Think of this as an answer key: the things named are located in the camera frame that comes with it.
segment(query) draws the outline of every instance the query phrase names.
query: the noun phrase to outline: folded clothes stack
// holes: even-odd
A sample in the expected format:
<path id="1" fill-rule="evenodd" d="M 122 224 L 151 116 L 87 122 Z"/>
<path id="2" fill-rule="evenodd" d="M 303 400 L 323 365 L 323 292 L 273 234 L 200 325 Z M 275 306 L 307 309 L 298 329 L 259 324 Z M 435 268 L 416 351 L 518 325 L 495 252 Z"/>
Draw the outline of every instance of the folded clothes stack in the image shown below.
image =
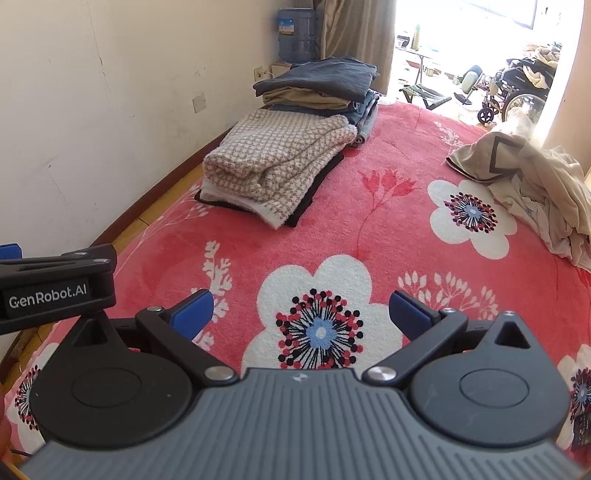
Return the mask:
<path id="1" fill-rule="evenodd" d="M 358 129 L 353 142 L 367 141 L 378 114 L 379 94 L 370 90 L 376 67 L 351 58 L 330 58 L 292 68 L 254 85 L 272 111 L 330 117 L 343 115 Z"/>
<path id="2" fill-rule="evenodd" d="M 311 203 L 306 196 L 315 191 L 316 177 L 326 175 L 329 163 L 338 163 L 330 161 L 356 135 L 344 116 L 257 110 L 205 157 L 196 199 L 249 210 L 279 228 Z"/>

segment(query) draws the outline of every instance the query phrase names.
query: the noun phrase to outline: beige curtain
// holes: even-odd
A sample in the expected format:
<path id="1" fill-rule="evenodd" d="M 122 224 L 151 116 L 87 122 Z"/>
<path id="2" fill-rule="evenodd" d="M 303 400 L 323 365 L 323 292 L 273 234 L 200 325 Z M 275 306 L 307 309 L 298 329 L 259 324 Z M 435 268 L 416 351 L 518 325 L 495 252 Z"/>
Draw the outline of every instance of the beige curtain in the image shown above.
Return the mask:
<path id="1" fill-rule="evenodd" d="M 314 0 L 319 19 L 320 58 L 355 57 L 376 65 L 372 88 L 387 93 L 394 53 L 396 0 Z"/>

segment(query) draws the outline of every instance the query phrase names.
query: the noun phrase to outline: checkered fabric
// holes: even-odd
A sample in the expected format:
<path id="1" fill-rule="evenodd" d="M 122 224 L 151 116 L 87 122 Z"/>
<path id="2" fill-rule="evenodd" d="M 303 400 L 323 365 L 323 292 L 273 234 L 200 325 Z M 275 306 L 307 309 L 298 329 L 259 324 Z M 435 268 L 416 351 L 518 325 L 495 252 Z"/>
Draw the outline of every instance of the checkered fabric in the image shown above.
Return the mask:
<path id="1" fill-rule="evenodd" d="M 215 187 L 218 199 L 257 204 L 260 208 L 249 209 L 277 228 L 293 213 L 318 172 L 356 134 L 341 115 L 256 110 L 205 157 L 204 185 Z M 207 189 L 203 193 L 207 199 Z"/>

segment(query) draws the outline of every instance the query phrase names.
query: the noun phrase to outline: bed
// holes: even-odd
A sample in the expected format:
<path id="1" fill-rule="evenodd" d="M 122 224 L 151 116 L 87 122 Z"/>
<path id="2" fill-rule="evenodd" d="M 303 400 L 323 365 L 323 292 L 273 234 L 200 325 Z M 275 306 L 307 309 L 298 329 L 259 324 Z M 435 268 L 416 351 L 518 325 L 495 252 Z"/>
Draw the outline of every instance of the bed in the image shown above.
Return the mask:
<path id="1" fill-rule="evenodd" d="M 194 342 L 238 371 L 336 365 L 361 372 L 407 341 L 388 318 L 395 289 L 473 319 L 515 310 L 573 392 L 558 439 L 566 449 L 572 421 L 591 398 L 591 277 L 549 253 L 485 187 L 445 165 L 454 148 L 482 133 L 413 105 L 382 105 L 370 141 L 345 150 L 295 229 L 273 231 L 250 213 L 197 203 L 196 184 L 120 256 L 118 304 L 108 313 L 133 316 L 208 288 L 214 316 Z M 337 331 L 318 318 L 306 338 L 298 304 L 328 299 L 351 328 Z M 55 325 L 6 395 L 15 448 L 43 444 L 28 393 L 73 322 Z M 586 462 L 585 455 L 575 456 Z"/>

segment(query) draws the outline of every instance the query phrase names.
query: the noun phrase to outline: electrical outlet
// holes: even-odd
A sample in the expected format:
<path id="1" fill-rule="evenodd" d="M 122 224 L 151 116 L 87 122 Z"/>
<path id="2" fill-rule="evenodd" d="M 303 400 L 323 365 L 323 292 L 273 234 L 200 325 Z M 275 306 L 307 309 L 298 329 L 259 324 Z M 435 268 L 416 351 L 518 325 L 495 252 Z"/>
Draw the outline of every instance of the electrical outlet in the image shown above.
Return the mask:
<path id="1" fill-rule="evenodd" d="M 255 82 L 260 82 L 261 80 L 265 79 L 265 68 L 258 67 L 255 69 Z"/>

